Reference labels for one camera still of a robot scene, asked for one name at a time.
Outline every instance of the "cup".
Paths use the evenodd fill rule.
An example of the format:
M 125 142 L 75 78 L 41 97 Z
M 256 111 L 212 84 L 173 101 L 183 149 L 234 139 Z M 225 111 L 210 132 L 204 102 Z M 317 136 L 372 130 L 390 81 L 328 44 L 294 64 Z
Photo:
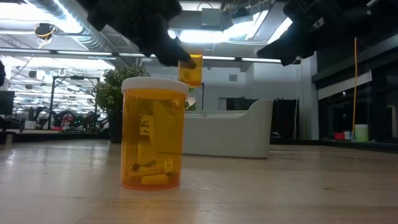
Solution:
M 135 77 L 123 81 L 122 186 L 163 190 L 180 185 L 188 85 Z
M 196 68 L 189 68 L 187 62 L 178 63 L 178 80 L 186 83 L 190 88 L 196 88 L 201 85 L 203 52 L 201 50 L 187 50 L 192 60 L 196 63 Z
M 367 124 L 355 124 L 355 141 L 357 142 L 369 141 Z

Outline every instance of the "computer monitor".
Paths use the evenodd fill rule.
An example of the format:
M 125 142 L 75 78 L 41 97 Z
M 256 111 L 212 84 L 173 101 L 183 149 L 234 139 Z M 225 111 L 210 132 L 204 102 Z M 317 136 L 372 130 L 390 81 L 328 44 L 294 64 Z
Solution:
M 14 95 L 14 91 L 0 91 L 0 115 L 12 114 Z

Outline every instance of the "desk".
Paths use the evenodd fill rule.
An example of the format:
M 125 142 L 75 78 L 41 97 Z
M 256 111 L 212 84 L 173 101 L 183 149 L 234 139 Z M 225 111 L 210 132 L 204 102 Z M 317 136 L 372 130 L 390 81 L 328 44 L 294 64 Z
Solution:
M 120 187 L 120 145 L 0 151 L 0 223 L 397 223 L 398 155 L 271 146 L 268 159 L 183 157 L 179 189 Z
M 14 132 L 0 130 L 0 144 L 6 144 L 10 146 L 12 144 L 14 135 Z

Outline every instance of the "white bottle cap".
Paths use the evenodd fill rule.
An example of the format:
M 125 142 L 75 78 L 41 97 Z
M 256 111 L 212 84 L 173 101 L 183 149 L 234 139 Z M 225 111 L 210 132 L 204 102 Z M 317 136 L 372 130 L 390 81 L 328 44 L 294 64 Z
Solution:
M 122 93 L 131 89 L 161 89 L 179 91 L 185 95 L 188 94 L 189 86 L 180 81 L 171 80 L 167 78 L 155 77 L 133 77 L 127 78 L 122 83 Z

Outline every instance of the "red object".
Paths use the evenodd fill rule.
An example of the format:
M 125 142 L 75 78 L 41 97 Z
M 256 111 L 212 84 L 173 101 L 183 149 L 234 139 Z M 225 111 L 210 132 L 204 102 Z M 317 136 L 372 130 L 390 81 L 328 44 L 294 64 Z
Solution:
M 344 140 L 344 133 L 335 133 L 335 139 L 336 140 Z
M 62 127 L 52 127 L 51 130 L 54 130 L 54 131 L 63 131 Z

